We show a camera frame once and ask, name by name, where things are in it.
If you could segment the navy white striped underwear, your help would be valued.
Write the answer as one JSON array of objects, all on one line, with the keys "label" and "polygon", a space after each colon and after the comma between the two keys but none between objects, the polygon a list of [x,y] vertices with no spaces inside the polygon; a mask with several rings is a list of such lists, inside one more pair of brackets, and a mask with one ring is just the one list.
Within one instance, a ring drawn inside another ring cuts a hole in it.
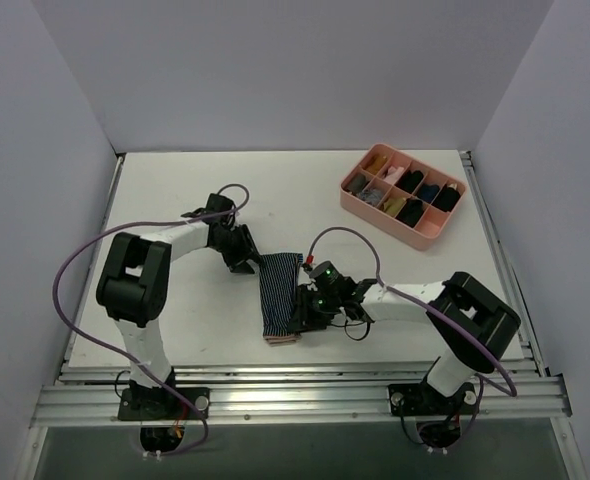
[{"label": "navy white striped underwear", "polygon": [[262,256],[259,272],[260,308],[263,338],[269,345],[283,345],[299,340],[288,325],[294,309],[301,253],[282,252]]}]

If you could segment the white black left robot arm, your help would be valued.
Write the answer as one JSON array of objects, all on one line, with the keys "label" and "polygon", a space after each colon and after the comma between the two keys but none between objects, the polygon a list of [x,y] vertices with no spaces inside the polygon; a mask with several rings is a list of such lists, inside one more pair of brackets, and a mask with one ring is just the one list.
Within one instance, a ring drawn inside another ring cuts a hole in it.
[{"label": "white black left robot arm", "polygon": [[234,274],[252,274],[261,264],[247,226],[207,220],[141,236],[117,234],[96,289],[96,300],[122,336],[130,361],[129,389],[154,419],[169,417],[177,405],[174,369],[163,345],[160,315],[168,296],[171,263],[201,249],[218,252]]}]

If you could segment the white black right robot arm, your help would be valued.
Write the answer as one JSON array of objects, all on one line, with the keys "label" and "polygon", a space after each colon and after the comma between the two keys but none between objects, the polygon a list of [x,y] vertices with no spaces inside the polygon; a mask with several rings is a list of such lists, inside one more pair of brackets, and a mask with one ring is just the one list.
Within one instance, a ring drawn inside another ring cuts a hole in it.
[{"label": "white black right robot arm", "polygon": [[444,411],[474,376],[497,372],[517,390],[501,359],[521,325],[519,316],[477,279],[456,272],[442,282],[393,285],[381,278],[355,281],[325,262],[309,272],[310,282],[297,287],[287,331],[301,334],[328,328],[343,315],[367,328],[385,321],[430,322],[446,345],[419,388],[430,412]]}]

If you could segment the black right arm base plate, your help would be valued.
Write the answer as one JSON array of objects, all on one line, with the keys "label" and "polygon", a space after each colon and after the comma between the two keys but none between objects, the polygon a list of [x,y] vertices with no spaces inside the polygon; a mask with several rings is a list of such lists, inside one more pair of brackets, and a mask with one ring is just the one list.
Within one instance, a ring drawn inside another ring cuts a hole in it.
[{"label": "black right arm base plate", "polygon": [[390,412],[398,417],[471,415],[477,403],[477,394],[470,382],[465,382],[451,396],[443,396],[426,382],[389,384],[387,392]]}]

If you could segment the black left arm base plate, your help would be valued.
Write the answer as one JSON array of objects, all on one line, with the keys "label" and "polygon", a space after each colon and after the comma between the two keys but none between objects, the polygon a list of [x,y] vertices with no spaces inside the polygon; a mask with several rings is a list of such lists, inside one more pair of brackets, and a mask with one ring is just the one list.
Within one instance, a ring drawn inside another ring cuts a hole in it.
[{"label": "black left arm base plate", "polygon": [[[206,387],[180,387],[178,392],[205,418],[208,417],[211,390]],[[117,413],[120,421],[197,420],[198,415],[163,388],[128,387],[121,393]]]}]

